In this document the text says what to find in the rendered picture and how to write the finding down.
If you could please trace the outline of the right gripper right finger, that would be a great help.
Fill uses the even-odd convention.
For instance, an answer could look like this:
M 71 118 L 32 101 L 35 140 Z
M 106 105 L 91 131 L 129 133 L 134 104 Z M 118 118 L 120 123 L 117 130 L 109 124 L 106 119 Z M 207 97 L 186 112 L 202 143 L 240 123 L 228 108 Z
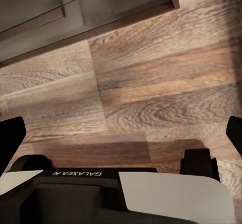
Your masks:
M 231 116 L 226 134 L 242 157 L 242 118 Z

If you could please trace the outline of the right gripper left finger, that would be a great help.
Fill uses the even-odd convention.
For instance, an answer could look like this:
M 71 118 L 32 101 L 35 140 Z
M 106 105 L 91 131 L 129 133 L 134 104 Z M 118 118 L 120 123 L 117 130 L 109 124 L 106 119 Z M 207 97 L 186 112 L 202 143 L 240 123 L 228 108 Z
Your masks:
M 21 116 L 0 122 L 0 177 L 26 136 Z

